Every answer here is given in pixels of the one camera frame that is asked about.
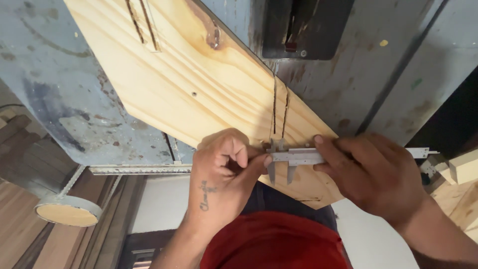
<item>hand tattoo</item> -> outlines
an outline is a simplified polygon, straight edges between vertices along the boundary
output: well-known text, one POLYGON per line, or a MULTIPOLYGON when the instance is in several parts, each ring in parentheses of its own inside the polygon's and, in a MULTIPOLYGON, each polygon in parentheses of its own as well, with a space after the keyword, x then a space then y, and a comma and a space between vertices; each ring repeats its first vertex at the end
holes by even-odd
POLYGON ((204 192, 204 199, 201 202, 201 204, 199 205, 199 208, 202 211, 208 211, 209 210, 209 204, 207 203, 207 193, 208 192, 216 192, 216 188, 206 187, 206 184, 207 184, 206 180, 201 181, 201 187, 200 188, 204 192))

